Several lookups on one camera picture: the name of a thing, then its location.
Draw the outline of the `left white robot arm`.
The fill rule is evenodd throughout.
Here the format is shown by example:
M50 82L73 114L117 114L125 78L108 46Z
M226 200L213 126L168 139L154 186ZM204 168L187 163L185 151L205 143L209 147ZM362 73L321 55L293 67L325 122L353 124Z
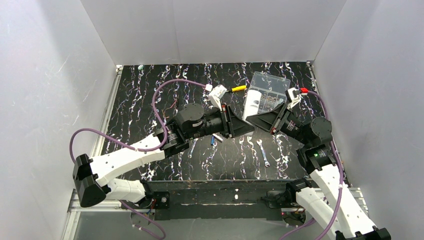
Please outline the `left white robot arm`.
M165 129L157 129L129 147L95 157L76 157L72 178L80 206L88 208L104 200L124 200L136 205L150 201L154 194L146 180L124 180L119 176L185 151L190 140L213 134L236 138L254 130L225 104L204 109L200 104L189 103Z

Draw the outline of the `white remote control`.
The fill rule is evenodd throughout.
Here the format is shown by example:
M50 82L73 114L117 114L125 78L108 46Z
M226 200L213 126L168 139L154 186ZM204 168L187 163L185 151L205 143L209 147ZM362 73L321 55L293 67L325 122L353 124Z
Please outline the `white remote control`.
M244 136L246 137L251 137L255 130L255 127L250 122L248 122L246 118L258 114L261 96L262 93L258 90L253 89L247 91L247 95L244 102L242 120L247 122L251 127L253 127L253 130L248 133L245 133Z

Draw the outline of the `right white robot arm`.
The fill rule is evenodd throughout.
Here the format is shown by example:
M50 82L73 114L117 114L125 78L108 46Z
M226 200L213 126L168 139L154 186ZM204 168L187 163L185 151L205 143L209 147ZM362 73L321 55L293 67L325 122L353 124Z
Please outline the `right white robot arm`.
M282 103L269 112L250 115L245 119L253 126L275 134L283 134L303 144L297 158L307 174L317 184L325 199L321 199L305 179L286 184L281 197L284 201L302 206L323 228L317 237L328 236L332 240L390 240L386 228L379 228L367 216L344 183L340 161L330 153L333 140L332 124L325 117L316 117L302 123Z

